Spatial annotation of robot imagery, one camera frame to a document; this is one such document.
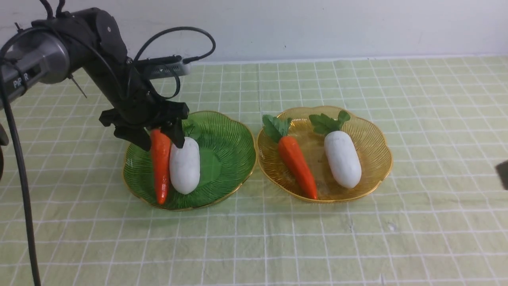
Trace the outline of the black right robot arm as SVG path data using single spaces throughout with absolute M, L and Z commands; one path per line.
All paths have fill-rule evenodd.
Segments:
M 495 166 L 497 176 L 500 179 L 504 190 L 508 190 L 508 161 L 501 162 Z

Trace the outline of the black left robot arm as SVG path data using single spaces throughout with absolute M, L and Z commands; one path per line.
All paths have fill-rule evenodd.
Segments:
M 79 69 L 89 75 L 112 105 L 99 121 L 115 126 L 114 135 L 145 151 L 151 148 L 151 129 L 185 143 L 183 102 L 160 96 L 135 69 L 115 19 L 99 8 L 65 12 L 35 20 L 1 48 L 1 109 L 37 83 L 61 83 Z

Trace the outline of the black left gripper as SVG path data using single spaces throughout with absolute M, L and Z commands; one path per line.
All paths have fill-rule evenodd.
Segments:
M 189 108 L 184 102 L 174 102 L 160 95 L 130 97 L 120 100 L 113 109 L 100 114 L 104 126 L 116 125 L 114 136 L 128 141 L 142 150 L 150 151 L 151 139 L 144 129 L 158 128 L 176 148 L 185 145 L 183 120 L 187 119 Z

